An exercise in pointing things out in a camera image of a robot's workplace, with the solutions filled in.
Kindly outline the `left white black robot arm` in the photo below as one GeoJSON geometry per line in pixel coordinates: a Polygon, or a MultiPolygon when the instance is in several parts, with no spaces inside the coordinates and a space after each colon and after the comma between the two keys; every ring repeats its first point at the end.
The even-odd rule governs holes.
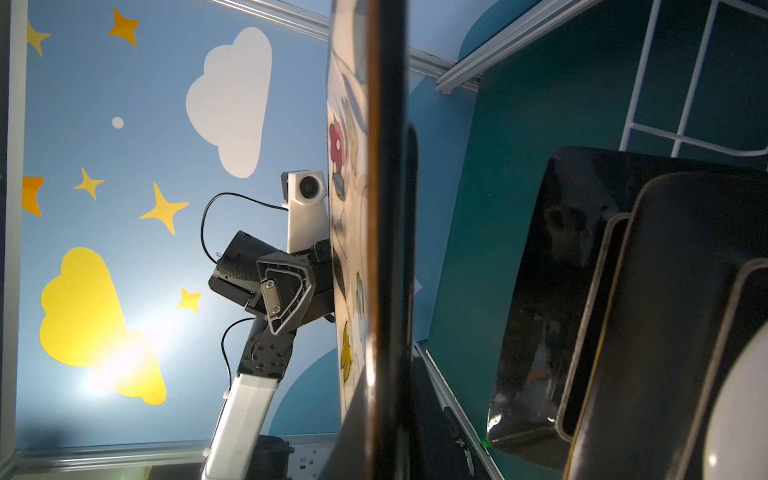
{"type": "Polygon", "coordinates": [[[297,330],[334,311],[327,239],[294,253],[243,231],[217,261],[210,289],[242,306],[253,324],[202,467],[204,479],[243,479],[274,394],[289,365],[297,330]]]}

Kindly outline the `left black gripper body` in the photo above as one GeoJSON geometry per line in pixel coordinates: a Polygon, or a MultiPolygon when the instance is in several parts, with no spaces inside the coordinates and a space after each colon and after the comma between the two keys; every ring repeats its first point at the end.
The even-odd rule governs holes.
{"type": "MultiPolygon", "coordinates": [[[[267,320],[262,298],[257,261],[260,257],[281,251],[240,231],[230,242],[209,279],[215,293],[241,305],[259,318],[267,320]]],[[[303,321],[314,321],[334,313],[333,269],[330,241],[317,242],[307,250],[289,254],[309,261],[315,277],[315,292],[303,321]]]]}

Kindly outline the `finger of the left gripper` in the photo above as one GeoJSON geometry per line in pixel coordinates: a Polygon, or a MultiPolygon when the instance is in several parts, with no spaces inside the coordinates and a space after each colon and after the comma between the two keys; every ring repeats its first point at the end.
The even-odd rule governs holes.
{"type": "Polygon", "coordinates": [[[302,325],[315,292],[309,261],[277,251],[260,257],[257,269],[271,333],[294,332],[302,325]]]}

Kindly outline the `black square floral plate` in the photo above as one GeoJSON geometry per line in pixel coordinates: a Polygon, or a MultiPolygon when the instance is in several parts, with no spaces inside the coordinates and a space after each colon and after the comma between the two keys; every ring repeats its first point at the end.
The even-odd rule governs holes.
{"type": "Polygon", "coordinates": [[[562,471],[581,413],[630,213],[643,187],[680,172],[739,168],[561,147],[541,179],[489,406],[496,449],[562,471]]]}
{"type": "Polygon", "coordinates": [[[325,479],[411,475],[418,153],[407,123],[406,19],[403,1],[331,5],[329,212],[342,429],[325,479]]]}

